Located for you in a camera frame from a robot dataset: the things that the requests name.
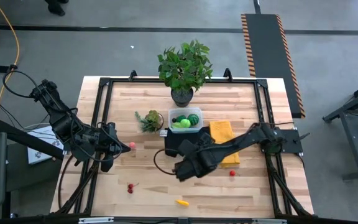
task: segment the hazard stripe tape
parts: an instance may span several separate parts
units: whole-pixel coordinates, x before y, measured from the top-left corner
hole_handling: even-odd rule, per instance
[[[303,109],[301,93],[300,93],[300,90],[299,90],[299,87],[298,87],[298,82],[296,80],[295,70],[294,70],[293,65],[292,65],[292,60],[291,60],[291,56],[290,56],[290,51],[288,49],[287,39],[285,38],[285,34],[284,34],[283,24],[281,22],[280,16],[276,15],[276,17],[277,17],[277,23],[278,23],[278,26],[279,26],[280,32],[281,32],[281,37],[283,39],[284,49],[285,49],[285,53],[287,55],[288,64],[290,66],[292,81],[293,81],[293,85],[294,85],[295,91],[296,91],[296,97],[298,98],[298,103],[299,103],[299,107],[300,107],[300,110],[301,110],[301,118],[305,118],[306,114],[305,114],[305,110]]]
[[[252,56],[251,41],[249,39],[247,17],[241,14],[242,32],[244,33],[244,41],[246,42],[246,54],[248,60],[249,75],[255,77],[254,57]]]

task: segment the yellow cable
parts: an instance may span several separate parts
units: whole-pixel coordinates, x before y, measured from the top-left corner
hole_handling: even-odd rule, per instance
[[[12,33],[13,33],[13,36],[15,37],[15,40],[16,40],[16,47],[17,47],[17,53],[16,53],[16,59],[15,59],[15,62],[13,63],[14,65],[17,65],[17,61],[19,60],[19,54],[20,54],[20,45],[19,45],[19,40],[17,39],[17,36],[16,36],[16,32],[15,30],[13,29],[11,23],[9,22],[9,19],[6,17],[4,11],[1,9],[0,7],[0,12],[1,14],[4,16],[5,18],[5,21],[8,23],[9,27],[11,28],[12,30]],[[10,79],[12,73],[10,73],[7,78],[6,78],[6,82]],[[4,85],[1,87],[1,91],[0,91],[0,101],[1,101],[1,97],[2,97],[2,94],[4,93]]]

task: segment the yellow object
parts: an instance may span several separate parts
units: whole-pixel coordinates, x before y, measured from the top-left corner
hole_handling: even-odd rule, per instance
[[[189,206],[189,203],[186,202],[186,201],[177,200],[177,202],[178,202],[180,205]]]
[[[0,7],[0,12],[1,12],[2,16],[4,16],[5,21],[7,22],[7,24],[8,24],[9,27],[11,28],[12,33],[13,33],[13,36],[15,37],[17,52],[16,52],[16,59],[15,59],[15,62],[14,62],[13,64],[14,64],[14,65],[17,65],[17,61],[19,60],[19,55],[20,55],[19,40],[17,39],[16,32],[15,32],[15,30],[13,29],[11,23],[9,22],[9,19],[6,17],[6,15],[5,15],[4,11],[1,9],[1,7]],[[12,75],[12,73],[10,73],[10,74],[6,77],[6,81],[5,81],[5,82],[7,82],[7,81],[10,79],[11,75]],[[2,85],[1,91],[0,91],[0,102],[1,102],[2,94],[4,93],[4,89],[5,89],[5,86]]]
[[[209,122],[209,129],[211,131],[211,137],[215,139],[215,143],[217,144],[222,144],[234,138],[230,121],[211,121]],[[223,167],[234,166],[236,164],[240,164],[238,152],[226,156],[221,163]]]

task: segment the wooden plank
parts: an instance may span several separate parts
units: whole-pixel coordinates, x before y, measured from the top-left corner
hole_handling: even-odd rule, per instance
[[[86,123],[91,121],[99,78],[84,77],[83,80],[77,107],[78,116]],[[283,80],[268,78],[267,81],[275,122],[292,121]],[[244,133],[258,119],[253,87],[247,84],[206,83],[195,93],[190,106],[203,110],[205,125],[209,121],[230,120],[236,136]],[[191,178],[181,183],[175,176],[163,174],[155,168],[152,159],[155,152],[163,148],[163,138],[158,134],[141,133],[134,112],[138,111],[144,116],[149,110],[157,110],[166,121],[170,108],[176,106],[170,98],[170,89],[163,83],[114,84],[108,121],[116,123],[117,135],[122,142],[128,144],[134,141],[137,149],[122,154],[108,173],[100,172],[92,215],[273,217],[265,159],[258,146],[242,150],[239,154],[241,163],[237,167],[218,168],[201,179]],[[284,124],[280,127],[292,128],[293,125]],[[162,153],[157,156],[157,163],[166,170],[172,169],[174,163],[180,160],[179,157],[171,158]],[[283,164],[289,188],[302,205],[313,212],[301,161],[294,155],[285,154]],[[231,169],[239,175],[230,177]],[[62,186],[63,202],[78,185],[80,173],[81,166],[74,167],[73,163],[68,166]],[[129,183],[139,183],[133,194],[127,193]],[[284,211],[280,190],[278,194],[280,207]],[[183,207],[175,200],[187,200],[190,206]],[[57,209],[56,191],[51,211]]]

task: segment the black plant pot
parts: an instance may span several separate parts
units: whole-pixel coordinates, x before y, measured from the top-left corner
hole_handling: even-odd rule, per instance
[[[171,90],[171,96],[175,104],[179,107],[185,107],[189,105],[190,100],[193,98],[194,92],[191,88],[188,91],[183,90]]]

